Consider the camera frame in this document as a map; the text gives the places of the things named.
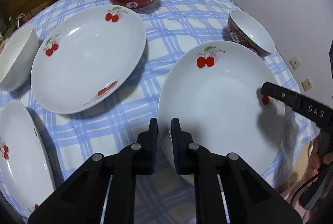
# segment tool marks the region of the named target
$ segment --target plate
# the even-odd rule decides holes
[[[138,64],[146,43],[137,13],[122,6],[88,8],[58,25],[32,65],[37,102],[59,114],[88,109],[113,93]]]
[[[15,101],[0,114],[0,169],[9,193],[27,213],[55,190],[39,132],[26,108]]]
[[[158,106],[160,139],[171,165],[171,119],[178,117],[194,142],[220,155],[236,152],[262,174],[279,149],[285,120],[284,103],[262,103],[266,81],[277,84],[265,62],[237,43],[212,41],[183,55],[164,82]]]

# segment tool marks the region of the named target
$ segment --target round table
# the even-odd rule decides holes
[[[41,44],[71,15],[108,0],[60,0],[30,20]],[[238,7],[230,0],[156,0],[138,12],[147,32],[145,52],[125,83],[98,105],[72,115],[57,115],[34,99],[30,83],[17,91],[0,91],[0,109],[20,101],[29,110],[41,134],[56,186],[92,154],[118,153],[135,142],[157,116],[162,84],[176,61],[189,49],[211,40],[230,40],[228,14]],[[299,92],[285,62],[276,51],[265,58],[278,83]],[[311,122],[286,108],[284,138],[271,166],[262,174],[273,187],[286,181],[301,148],[314,138]],[[29,217],[10,196],[3,177],[3,192],[18,212]],[[135,223],[195,223],[194,187],[179,177],[158,145],[156,171],[138,176]]]

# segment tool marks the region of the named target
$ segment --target green leaf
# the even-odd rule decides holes
[[[207,46],[206,48],[205,48],[205,50],[204,50],[204,53],[206,53],[207,51],[209,51],[209,50],[211,50],[211,49],[213,49],[214,47],[213,46]]]

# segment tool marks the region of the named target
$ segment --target bowl rim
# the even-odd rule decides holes
[[[2,52],[0,53],[0,60],[1,60],[1,57],[4,56],[4,53],[5,53],[5,50],[8,50],[9,49],[9,45],[10,45],[10,42],[15,38],[15,36],[17,36],[19,34],[20,31],[22,30],[26,30],[26,28],[29,28],[30,29],[30,33],[29,33],[29,36],[28,38],[26,39],[24,45],[22,45],[21,47],[21,50],[19,51],[18,55],[16,56],[16,58],[14,59],[14,62],[11,64],[11,66],[9,67],[8,71],[4,74],[3,78],[1,78],[0,76],[0,84],[4,81],[4,79],[6,78],[6,76],[8,75],[8,73],[10,72],[10,70],[12,69],[13,65],[15,64],[17,58],[20,56],[20,54],[22,53],[25,45],[27,44],[30,36],[31,36],[31,33],[33,32],[34,30],[34,27],[33,25],[31,24],[26,24],[24,26],[22,26],[21,28],[19,28],[16,32],[14,32],[14,34],[9,38],[9,41],[7,42],[6,46],[4,47],[4,49],[2,50]]]
[[[267,49],[265,49],[264,47],[262,47],[261,45],[259,45],[257,42],[255,42],[254,40],[252,40],[250,37],[249,37],[249,35],[247,34],[247,33],[245,33],[244,31],[243,31],[243,29],[239,26],[239,24],[235,21],[235,19],[233,18],[233,16],[232,16],[232,12],[236,12],[236,11],[240,11],[240,12],[242,12],[242,14],[245,14],[245,15],[248,15],[248,16],[250,16],[255,22],[257,22],[266,32],[267,32],[267,34],[268,34],[268,36],[271,38],[271,40],[272,40],[272,43],[273,43],[273,45],[274,45],[274,51],[273,52],[271,52],[271,51],[268,51]],[[229,16],[230,16],[230,18],[232,19],[232,21],[235,23],[235,25],[246,35],[246,40],[249,42],[249,43],[253,43],[252,45],[255,47],[255,48],[259,48],[259,51],[260,51],[260,49],[261,50],[263,50],[264,52],[267,52],[267,53],[269,53],[269,54],[273,54],[273,53],[275,53],[275,51],[276,51],[276,46],[275,46],[275,42],[273,41],[273,39],[272,39],[272,37],[271,37],[271,35],[268,33],[268,31],[263,27],[263,25],[261,24],[261,23],[259,23],[254,17],[252,17],[250,14],[248,14],[248,13],[246,13],[246,12],[244,12],[244,11],[242,11],[242,10],[239,10],[239,9],[232,9],[232,10],[230,10],[230,12],[229,12]]]

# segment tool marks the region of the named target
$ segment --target black cable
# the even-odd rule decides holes
[[[315,176],[311,177],[310,179],[308,179],[304,184],[302,184],[295,192],[295,194],[292,196],[291,201],[290,201],[290,205],[292,206],[292,204],[294,203],[294,199],[296,197],[296,195],[305,187],[307,186],[308,183],[312,182],[314,179],[316,179],[317,177],[323,175],[326,171],[329,170],[329,168],[332,166],[333,162],[328,166],[327,169],[325,169],[322,173],[318,173]]]

